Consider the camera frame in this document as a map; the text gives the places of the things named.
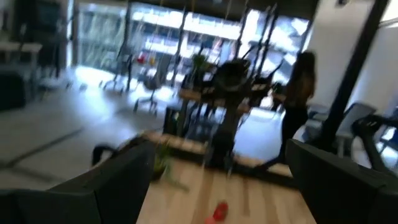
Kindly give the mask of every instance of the woman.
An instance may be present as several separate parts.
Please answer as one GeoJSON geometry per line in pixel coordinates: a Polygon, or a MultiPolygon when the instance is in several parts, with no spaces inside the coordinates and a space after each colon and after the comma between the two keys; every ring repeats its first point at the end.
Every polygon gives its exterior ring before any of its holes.
{"type": "Polygon", "coordinates": [[[283,102],[286,111],[282,121],[282,144],[279,156],[257,166],[258,169],[268,169],[276,163],[285,163],[287,140],[293,138],[297,130],[307,122],[307,101],[314,95],[315,83],[315,54],[303,52],[297,57],[285,94],[272,93],[275,99],[283,102]]]}

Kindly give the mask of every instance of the red object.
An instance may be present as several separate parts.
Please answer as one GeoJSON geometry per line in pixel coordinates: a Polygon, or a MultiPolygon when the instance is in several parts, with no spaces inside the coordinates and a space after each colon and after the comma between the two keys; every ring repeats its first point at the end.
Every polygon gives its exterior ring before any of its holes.
{"type": "Polygon", "coordinates": [[[205,224],[216,224],[216,220],[213,217],[208,217],[205,220],[205,224]]]}
{"type": "Polygon", "coordinates": [[[217,205],[214,211],[213,218],[216,222],[222,222],[225,220],[228,214],[228,204],[226,202],[221,202],[217,205]]]}
{"type": "Polygon", "coordinates": [[[140,54],[137,58],[137,62],[140,64],[145,63],[145,54],[140,54]]]}

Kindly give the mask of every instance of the desk leg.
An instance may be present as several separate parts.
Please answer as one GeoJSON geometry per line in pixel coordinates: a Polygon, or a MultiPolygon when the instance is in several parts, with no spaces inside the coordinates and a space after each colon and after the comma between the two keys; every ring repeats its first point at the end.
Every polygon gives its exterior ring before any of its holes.
{"type": "Polygon", "coordinates": [[[185,120],[187,117],[187,107],[188,107],[188,100],[182,101],[182,107],[180,111],[180,116],[178,117],[178,124],[177,124],[177,136],[183,137],[183,129],[185,125],[185,120]]]}

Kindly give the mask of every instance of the wooden table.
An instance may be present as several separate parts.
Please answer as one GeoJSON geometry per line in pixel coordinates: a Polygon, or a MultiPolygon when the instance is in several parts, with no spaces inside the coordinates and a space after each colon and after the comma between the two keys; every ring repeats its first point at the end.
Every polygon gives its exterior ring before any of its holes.
{"type": "MultiPolygon", "coordinates": [[[[202,101],[201,93],[199,91],[181,89],[178,92],[178,96],[183,100],[183,103],[182,103],[182,107],[181,107],[181,111],[180,111],[180,119],[178,119],[177,135],[182,136],[182,132],[183,132],[182,130],[183,130],[184,124],[186,122],[188,102],[189,101],[195,101],[198,103],[206,103],[206,102],[202,101]]],[[[215,101],[212,101],[210,104],[213,106],[216,106],[216,107],[224,107],[225,100],[215,100],[215,101]]],[[[241,103],[237,109],[237,113],[239,113],[239,114],[247,114],[247,113],[250,113],[250,111],[251,111],[251,107],[245,103],[241,103]]]]}
{"type": "Polygon", "coordinates": [[[218,202],[229,204],[224,223],[300,224],[315,223],[301,194],[276,185],[238,175],[205,170],[174,160],[172,176],[189,186],[175,188],[161,179],[151,184],[137,224],[204,224],[218,202]]]}

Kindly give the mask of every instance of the black pants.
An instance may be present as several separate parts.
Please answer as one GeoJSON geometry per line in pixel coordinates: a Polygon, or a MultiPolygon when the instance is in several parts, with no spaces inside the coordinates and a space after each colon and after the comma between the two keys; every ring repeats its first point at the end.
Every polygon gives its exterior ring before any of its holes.
{"type": "Polygon", "coordinates": [[[280,145],[279,155],[263,165],[261,169],[268,169],[277,163],[285,163],[285,152],[287,140],[292,139],[294,134],[301,126],[307,122],[308,114],[306,107],[286,107],[286,114],[282,120],[282,144],[280,145]]]}
{"type": "Polygon", "coordinates": [[[271,111],[277,111],[278,107],[282,104],[282,102],[280,100],[277,99],[273,99],[272,100],[272,108],[271,111]]]}

